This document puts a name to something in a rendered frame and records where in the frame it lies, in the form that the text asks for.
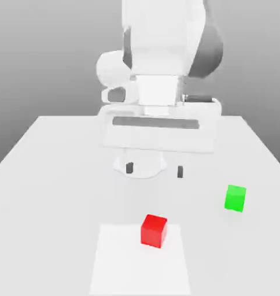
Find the small red cube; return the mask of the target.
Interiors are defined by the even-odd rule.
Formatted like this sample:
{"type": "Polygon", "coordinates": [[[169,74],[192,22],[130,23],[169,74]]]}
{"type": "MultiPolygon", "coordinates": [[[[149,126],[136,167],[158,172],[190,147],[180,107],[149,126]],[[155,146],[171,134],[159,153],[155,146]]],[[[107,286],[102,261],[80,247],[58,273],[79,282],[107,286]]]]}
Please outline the small red cube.
{"type": "Polygon", "coordinates": [[[161,248],[167,234],[167,219],[147,214],[141,225],[141,243],[161,248]]]}

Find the small green cube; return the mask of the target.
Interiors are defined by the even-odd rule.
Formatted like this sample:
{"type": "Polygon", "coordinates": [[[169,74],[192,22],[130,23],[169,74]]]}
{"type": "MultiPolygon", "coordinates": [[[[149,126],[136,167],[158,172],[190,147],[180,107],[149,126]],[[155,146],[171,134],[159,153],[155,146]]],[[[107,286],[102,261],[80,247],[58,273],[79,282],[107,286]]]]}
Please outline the small green cube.
{"type": "Polygon", "coordinates": [[[226,191],[224,208],[243,212],[246,196],[246,188],[229,184],[226,191]]]}

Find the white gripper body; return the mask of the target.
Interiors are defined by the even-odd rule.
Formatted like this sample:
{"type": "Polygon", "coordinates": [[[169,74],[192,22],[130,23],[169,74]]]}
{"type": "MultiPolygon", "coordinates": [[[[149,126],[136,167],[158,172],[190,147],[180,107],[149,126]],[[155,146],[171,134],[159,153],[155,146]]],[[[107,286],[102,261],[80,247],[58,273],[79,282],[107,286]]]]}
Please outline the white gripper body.
{"type": "Polygon", "coordinates": [[[177,103],[167,108],[112,103],[100,109],[98,118],[106,147],[211,153],[221,114],[220,103],[177,103]]]}

